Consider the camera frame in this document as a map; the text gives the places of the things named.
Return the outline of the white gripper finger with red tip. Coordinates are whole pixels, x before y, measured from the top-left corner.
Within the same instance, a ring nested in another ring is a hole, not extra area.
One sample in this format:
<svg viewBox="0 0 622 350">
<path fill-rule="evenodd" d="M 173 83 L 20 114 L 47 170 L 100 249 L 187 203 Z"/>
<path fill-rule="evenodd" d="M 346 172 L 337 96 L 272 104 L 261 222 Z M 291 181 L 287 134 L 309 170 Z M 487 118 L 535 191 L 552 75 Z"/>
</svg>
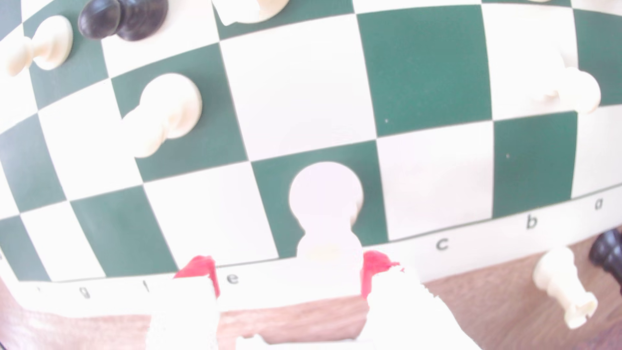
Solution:
<svg viewBox="0 0 622 350">
<path fill-rule="evenodd" d="M 211 256 L 196 256 L 172 278 L 152 285 L 145 348 L 218 349 L 219 296 Z"/>
<path fill-rule="evenodd" d="M 361 340 L 375 349 L 480 349 L 416 272 L 380 251 L 363 254 Z"/>
</svg>

